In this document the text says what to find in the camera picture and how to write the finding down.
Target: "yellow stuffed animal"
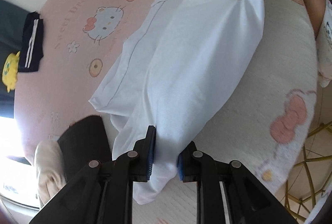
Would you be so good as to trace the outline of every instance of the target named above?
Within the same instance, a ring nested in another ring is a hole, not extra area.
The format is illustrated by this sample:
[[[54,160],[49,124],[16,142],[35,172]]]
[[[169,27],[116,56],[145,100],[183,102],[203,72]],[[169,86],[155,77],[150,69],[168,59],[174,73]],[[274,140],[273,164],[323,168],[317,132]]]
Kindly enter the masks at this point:
[[[19,56],[18,52],[15,54],[10,54],[5,62],[2,71],[2,82],[7,86],[7,92],[14,90],[17,82],[17,70],[19,67]]]

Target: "bright window light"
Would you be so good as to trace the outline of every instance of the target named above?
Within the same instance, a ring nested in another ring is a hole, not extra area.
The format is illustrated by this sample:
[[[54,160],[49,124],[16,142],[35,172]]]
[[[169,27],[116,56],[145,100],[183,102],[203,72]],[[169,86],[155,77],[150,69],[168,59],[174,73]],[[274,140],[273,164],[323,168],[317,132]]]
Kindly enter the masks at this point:
[[[16,121],[0,117],[0,194],[15,202],[39,207],[34,167],[6,156],[23,157],[24,152]]]

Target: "person's arm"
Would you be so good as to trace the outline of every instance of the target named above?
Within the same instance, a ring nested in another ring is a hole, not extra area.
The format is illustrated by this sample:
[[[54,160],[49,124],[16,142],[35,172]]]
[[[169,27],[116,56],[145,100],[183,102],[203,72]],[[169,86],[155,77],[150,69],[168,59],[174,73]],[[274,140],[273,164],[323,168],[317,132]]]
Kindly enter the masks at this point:
[[[307,12],[309,14],[310,22],[312,24],[315,37],[317,37],[325,14],[326,0],[303,0],[303,1],[307,9]]]

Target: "silver screw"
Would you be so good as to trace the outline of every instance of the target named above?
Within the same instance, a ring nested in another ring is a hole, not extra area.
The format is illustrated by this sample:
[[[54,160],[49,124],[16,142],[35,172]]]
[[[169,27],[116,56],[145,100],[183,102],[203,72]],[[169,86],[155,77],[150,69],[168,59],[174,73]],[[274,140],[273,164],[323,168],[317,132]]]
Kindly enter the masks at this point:
[[[231,164],[234,168],[240,168],[241,167],[241,162],[239,162],[237,160],[232,161]]]
[[[203,156],[203,153],[201,151],[195,151],[193,152],[193,156],[195,158],[201,158]]]
[[[98,165],[99,165],[99,162],[96,161],[96,160],[91,160],[91,161],[89,162],[89,167],[90,167],[90,168],[95,168],[95,167],[97,167]]]
[[[129,151],[127,155],[130,158],[134,158],[138,155],[138,153],[136,151]]]

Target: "cartoon cat face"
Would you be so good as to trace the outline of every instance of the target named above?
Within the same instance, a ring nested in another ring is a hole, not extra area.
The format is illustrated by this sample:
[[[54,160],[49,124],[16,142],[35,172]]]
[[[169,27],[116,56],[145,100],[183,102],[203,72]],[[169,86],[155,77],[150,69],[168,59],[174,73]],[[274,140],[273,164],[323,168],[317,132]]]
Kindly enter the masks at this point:
[[[324,26],[324,31],[325,31],[325,35],[327,37],[327,41],[332,46],[332,28],[331,28],[329,22],[327,22],[326,26]]]
[[[100,7],[94,17],[87,19],[83,31],[93,40],[100,41],[112,34],[123,17],[123,9],[120,7]]]

